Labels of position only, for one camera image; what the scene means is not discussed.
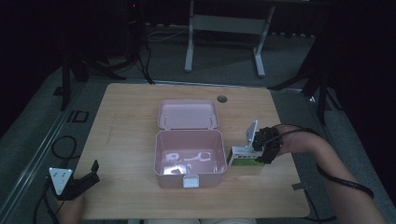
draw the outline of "human arm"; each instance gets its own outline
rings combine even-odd
[[[59,209],[60,224],[78,224],[84,210],[84,195],[81,194],[72,201],[57,201]]]
[[[291,125],[276,126],[279,133],[297,129]],[[332,146],[321,137],[307,132],[284,135],[278,156],[285,153],[312,153],[317,164],[331,176],[359,183],[348,171]],[[332,207],[340,223],[387,223],[372,198],[364,191],[324,179]]]

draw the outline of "dark background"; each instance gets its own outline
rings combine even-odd
[[[335,50],[333,57],[337,63],[330,84],[395,203],[396,186],[392,181],[396,158],[395,4],[387,0],[343,1],[329,7],[328,1],[279,2],[270,32],[315,35],[322,45]],[[60,1],[2,0],[0,135],[22,112],[44,79],[59,68],[62,50],[70,49],[65,43],[71,43],[71,49],[88,52],[96,60],[105,61],[109,54],[122,54],[120,49],[125,46],[115,46],[120,41],[114,40],[127,38],[126,26],[122,5],[114,3],[100,0],[93,6],[89,1],[68,1],[65,5]],[[216,7],[211,1],[196,1],[196,4],[201,13],[258,18],[265,18],[263,12],[268,8],[261,3],[240,7],[234,1],[228,1],[227,7]],[[142,7],[144,21],[151,25],[188,24],[188,1],[148,0]],[[109,21],[112,26],[102,20],[108,15],[112,15],[113,20]],[[326,53],[326,48],[318,52]]]

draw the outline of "gray floor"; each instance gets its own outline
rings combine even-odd
[[[154,31],[184,32],[184,28],[153,29]],[[200,83],[209,85],[231,85],[249,87],[267,87],[278,84],[296,74],[314,38],[271,35],[265,42],[262,54],[267,76],[256,76],[251,47],[257,41],[254,36],[197,34],[192,71],[184,72],[187,37],[185,33],[167,38],[171,34],[150,35],[151,57],[149,73],[157,83]],[[145,61],[148,51],[141,50]],[[138,66],[131,65],[117,71],[127,77],[125,82],[138,83],[142,74]],[[59,110],[62,99],[53,96],[57,86],[61,85],[61,70],[58,70],[43,83],[20,118],[0,139],[0,200],[2,202],[2,223],[32,222],[35,203],[41,193],[48,168],[60,163],[50,153],[50,144],[60,136],[76,137],[79,154],[85,144],[92,126],[95,113],[101,102],[108,83],[114,82],[107,77],[93,74],[88,83],[73,82],[73,101],[64,111]],[[384,191],[376,173],[369,162],[359,137],[344,112],[329,103],[330,110],[325,113],[326,126],[319,124],[315,114],[316,104],[303,97],[298,90],[304,85],[299,82],[284,91],[273,91],[281,122],[294,123],[318,130],[336,148],[342,160],[353,174],[375,192],[375,201],[389,223],[396,223],[396,209]],[[68,122],[72,111],[89,112],[85,123]],[[73,144],[64,139],[56,145],[57,151],[69,153]],[[26,170],[32,158],[42,152],[42,162],[33,162]],[[320,217],[333,215],[321,177],[315,168],[315,161],[310,155],[293,155],[300,178],[309,189]],[[50,223],[43,206],[40,207],[38,223]],[[259,223],[311,223],[300,218],[266,218]],[[96,220],[84,223],[126,223],[125,220]]]

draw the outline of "open box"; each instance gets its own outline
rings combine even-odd
[[[165,100],[160,104],[154,172],[162,188],[216,186],[227,169],[215,103]]]

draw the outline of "hand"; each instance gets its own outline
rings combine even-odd
[[[56,201],[61,217],[61,224],[78,224],[84,210],[84,195],[81,194],[73,201]]]
[[[300,129],[294,125],[277,125],[279,134],[286,133],[292,130]],[[309,132],[289,133],[282,136],[283,146],[280,148],[277,156],[286,153],[305,153],[313,152],[318,146],[326,144],[327,142],[321,137]]]

